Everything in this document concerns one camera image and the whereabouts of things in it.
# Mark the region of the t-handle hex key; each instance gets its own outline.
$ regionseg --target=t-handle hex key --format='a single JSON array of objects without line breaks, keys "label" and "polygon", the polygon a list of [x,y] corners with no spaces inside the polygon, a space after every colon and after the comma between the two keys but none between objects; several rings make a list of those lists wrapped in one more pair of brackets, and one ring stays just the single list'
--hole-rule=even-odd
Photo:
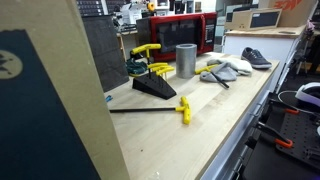
[{"label": "t-handle hex key", "polygon": [[168,107],[168,108],[141,108],[141,109],[111,109],[110,113],[123,113],[123,112],[150,112],[150,111],[177,111],[183,112],[183,123],[190,124],[191,121],[191,109],[187,98],[181,97],[182,106]]}]

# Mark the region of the wall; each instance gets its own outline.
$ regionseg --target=wall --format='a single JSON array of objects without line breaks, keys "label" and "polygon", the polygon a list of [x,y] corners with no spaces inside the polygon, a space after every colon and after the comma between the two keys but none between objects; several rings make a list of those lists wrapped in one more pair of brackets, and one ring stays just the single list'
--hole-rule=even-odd
[{"label": "wall", "polygon": [[202,12],[216,11],[216,0],[195,0],[195,2],[201,2]]},{"label": "wall", "polygon": [[[218,13],[218,16],[224,16],[225,10],[227,6],[238,5],[238,4],[246,4],[246,2],[250,2],[250,0],[215,0],[216,3],[215,9]],[[252,0],[252,4],[258,4],[259,0]]]},{"label": "wall", "polygon": [[136,40],[135,40],[135,35],[136,34],[128,34],[128,35],[123,35],[122,36],[122,41],[123,41],[123,44],[124,44],[124,50],[125,50],[126,57],[127,57],[126,60],[128,60],[130,58],[130,51],[133,48],[137,47]]}]

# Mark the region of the wooden board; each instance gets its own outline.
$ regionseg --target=wooden board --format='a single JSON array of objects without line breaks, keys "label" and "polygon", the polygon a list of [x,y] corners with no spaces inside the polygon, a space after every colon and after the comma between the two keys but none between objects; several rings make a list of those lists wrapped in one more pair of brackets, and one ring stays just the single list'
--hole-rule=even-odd
[{"label": "wooden board", "polygon": [[[234,56],[203,54],[197,58],[196,68],[218,57]],[[278,61],[271,62],[273,67],[267,71],[254,70],[251,76],[228,82],[228,90],[200,81],[199,75],[180,79],[172,71],[167,74],[168,83],[177,95],[169,100],[132,89],[132,78],[105,94],[113,97],[109,109],[177,107],[181,96],[186,96],[191,107],[190,125],[183,124],[182,113],[175,111],[111,114],[130,178],[199,178],[271,78]]]},{"label": "wooden board", "polygon": [[75,3],[2,1],[0,32],[27,32],[101,179],[129,179]]},{"label": "wooden board", "polygon": [[[290,38],[295,39],[300,36],[305,30],[305,25],[300,27],[279,27],[274,29],[264,29],[256,31],[239,31],[233,30],[225,33],[226,36],[241,36],[241,37],[269,37],[269,38]],[[292,32],[294,34],[285,34],[279,32]]]}]

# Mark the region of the wooden work surface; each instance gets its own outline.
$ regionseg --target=wooden work surface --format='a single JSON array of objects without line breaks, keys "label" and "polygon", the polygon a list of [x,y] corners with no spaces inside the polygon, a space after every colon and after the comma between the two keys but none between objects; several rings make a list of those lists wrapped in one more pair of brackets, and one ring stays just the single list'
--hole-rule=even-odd
[{"label": "wooden work surface", "polygon": [[[225,33],[226,36],[241,37],[269,37],[269,38],[290,38],[295,39],[305,30],[305,25],[300,27],[279,27],[274,29],[263,29],[255,31],[232,30]],[[284,34],[279,32],[293,32],[294,34]]]},{"label": "wooden work surface", "polygon": [[[203,54],[196,68],[218,57],[231,56]],[[199,75],[180,79],[172,71],[167,73],[168,83],[177,95],[169,100],[132,89],[132,79],[105,93],[113,97],[109,109],[177,107],[181,96],[191,108],[190,125],[183,124],[183,114],[175,111],[111,113],[130,178],[199,178],[277,67],[278,61],[270,62],[273,67],[267,71],[254,70],[252,76],[228,82],[228,90],[200,81]]]}]

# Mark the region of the black stand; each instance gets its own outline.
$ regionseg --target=black stand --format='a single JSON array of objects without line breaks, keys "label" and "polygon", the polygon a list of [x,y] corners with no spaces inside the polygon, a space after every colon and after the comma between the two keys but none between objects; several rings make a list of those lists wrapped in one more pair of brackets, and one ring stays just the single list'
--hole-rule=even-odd
[{"label": "black stand", "polygon": [[172,87],[155,72],[134,78],[132,88],[166,100],[177,95]]}]

